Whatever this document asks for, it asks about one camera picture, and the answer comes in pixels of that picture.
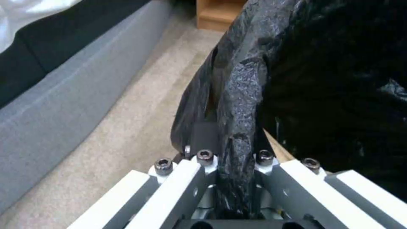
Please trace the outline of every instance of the wooden furniture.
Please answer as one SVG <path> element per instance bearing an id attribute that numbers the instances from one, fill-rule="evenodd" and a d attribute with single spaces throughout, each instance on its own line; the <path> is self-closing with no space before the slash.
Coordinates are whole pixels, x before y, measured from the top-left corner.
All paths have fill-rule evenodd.
<path id="1" fill-rule="evenodd" d="M 225 32 L 246 0 L 196 0 L 197 28 Z"/>

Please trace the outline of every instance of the garbage bag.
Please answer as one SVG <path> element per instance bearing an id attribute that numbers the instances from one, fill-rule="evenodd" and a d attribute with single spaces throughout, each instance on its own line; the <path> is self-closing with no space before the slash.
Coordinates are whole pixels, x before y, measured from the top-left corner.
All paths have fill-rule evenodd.
<path id="1" fill-rule="evenodd" d="M 186 88 L 182 152 L 216 113 L 218 215 L 255 218 L 258 133 L 329 171 L 354 169 L 405 200 L 407 2 L 249 0 Z"/>

